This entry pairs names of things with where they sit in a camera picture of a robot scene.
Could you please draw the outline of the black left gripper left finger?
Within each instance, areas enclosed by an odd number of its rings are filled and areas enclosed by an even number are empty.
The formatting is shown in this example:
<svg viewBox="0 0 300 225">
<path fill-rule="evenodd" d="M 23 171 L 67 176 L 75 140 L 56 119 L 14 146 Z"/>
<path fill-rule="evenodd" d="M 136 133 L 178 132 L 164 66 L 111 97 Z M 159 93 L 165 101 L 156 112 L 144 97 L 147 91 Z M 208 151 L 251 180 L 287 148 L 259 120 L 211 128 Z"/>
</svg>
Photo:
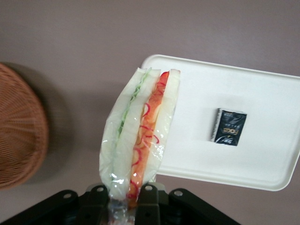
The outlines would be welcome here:
<svg viewBox="0 0 300 225">
<path fill-rule="evenodd" d="M 60 191 L 1 222 L 2 225 L 99 225 L 105 218 L 108 191 L 94 185 L 81 196 Z"/>
</svg>

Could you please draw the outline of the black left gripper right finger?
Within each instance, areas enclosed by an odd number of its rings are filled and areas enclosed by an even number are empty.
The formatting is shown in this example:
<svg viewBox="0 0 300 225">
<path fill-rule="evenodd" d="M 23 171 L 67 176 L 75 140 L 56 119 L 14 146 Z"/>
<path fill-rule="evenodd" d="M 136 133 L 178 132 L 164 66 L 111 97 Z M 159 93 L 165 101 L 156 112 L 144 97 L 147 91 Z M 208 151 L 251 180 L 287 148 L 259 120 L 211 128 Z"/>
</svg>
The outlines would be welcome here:
<svg viewBox="0 0 300 225">
<path fill-rule="evenodd" d="M 162 184 L 142 186 L 137 225 L 238 225 L 239 222 L 183 188 L 166 193 Z"/>
</svg>

